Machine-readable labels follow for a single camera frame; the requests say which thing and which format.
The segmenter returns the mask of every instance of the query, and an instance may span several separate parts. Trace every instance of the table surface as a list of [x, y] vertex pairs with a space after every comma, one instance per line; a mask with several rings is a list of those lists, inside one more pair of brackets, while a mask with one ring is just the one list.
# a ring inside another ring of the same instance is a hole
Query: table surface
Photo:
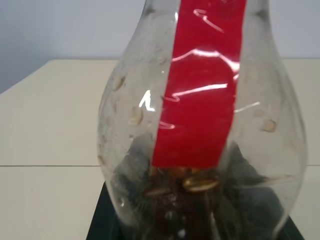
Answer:
[[[306, 240], [320, 223], [320, 59], [285, 59], [308, 140], [291, 214]], [[85, 239], [104, 181], [97, 112], [115, 60], [53, 60], [0, 94], [0, 239]]]

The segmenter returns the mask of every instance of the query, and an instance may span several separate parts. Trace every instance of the black base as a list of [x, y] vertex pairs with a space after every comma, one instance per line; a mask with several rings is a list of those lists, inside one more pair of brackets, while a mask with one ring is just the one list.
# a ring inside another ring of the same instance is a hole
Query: black base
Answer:
[[[105, 184], [102, 186], [86, 240], [125, 240]], [[277, 240], [304, 240], [304, 238], [289, 218]]]

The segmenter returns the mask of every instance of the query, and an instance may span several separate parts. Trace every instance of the red tape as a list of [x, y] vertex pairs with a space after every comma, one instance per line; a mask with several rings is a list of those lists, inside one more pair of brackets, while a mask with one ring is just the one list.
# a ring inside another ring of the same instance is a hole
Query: red tape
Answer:
[[246, 0], [181, 0], [152, 165], [211, 168], [234, 116]]

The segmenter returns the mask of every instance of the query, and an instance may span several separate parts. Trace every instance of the glass bottle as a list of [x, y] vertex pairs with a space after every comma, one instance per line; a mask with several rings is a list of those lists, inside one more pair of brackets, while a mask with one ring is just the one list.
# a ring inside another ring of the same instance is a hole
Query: glass bottle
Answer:
[[[192, 50], [203, 57], [204, 64], [208, 58], [220, 58], [230, 69], [239, 69], [234, 75], [232, 122], [218, 164], [165, 167], [153, 163], [159, 129], [172, 133], [179, 128], [163, 122], [162, 116], [170, 101], [166, 88], [183, 1], [194, 0], [146, 0], [101, 100], [98, 160], [122, 230], [129, 240], [274, 239], [299, 192], [307, 152], [299, 105], [273, 41], [268, 0], [243, 0], [238, 62], [223, 52]], [[222, 6], [222, 18], [232, 18], [235, 13], [228, 6], [237, 1], [199, 2]], [[217, 27], [203, 9], [194, 9], [193, 14], [204, 25]], [[196, 89], [203, 94], [203, 88]], [[219, 103], [209, 102], [208, 114]], [[201, 106], [193, 106], [195, 113], [197, 108]], [[193, 115], [192, 111], [183, 114]], [[202, 120], [195, 121], [201, 125]], [[191, 128], [179, 132], [178, 140], [186, 139], [185, 157], [193, 150], [202, 151], [202, 143], [211, 139], [216, 149], [219, 134], [213, 130], [224, 127], [220, 120], [213, 119], [215, 128], [199, 135]], [[167, 145], [175, 148], [174, 143]], [[174, 160], [180, 154], [168, 151], [161, 157]]]

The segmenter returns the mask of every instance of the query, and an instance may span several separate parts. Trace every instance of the glass surface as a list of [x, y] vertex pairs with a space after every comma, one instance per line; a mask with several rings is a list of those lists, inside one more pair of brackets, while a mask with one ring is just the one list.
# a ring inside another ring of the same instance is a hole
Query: glass surface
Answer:
[[146, 1], [101, 100], [98, 160], [122, 228], [132, 240], [273, 239], [297, 197], [307, 153], [267, 0], [246, 4], [233, 122], [219, 165], [151, 164], [158, 128], [172, 127], [160, 118], [179, 6]]

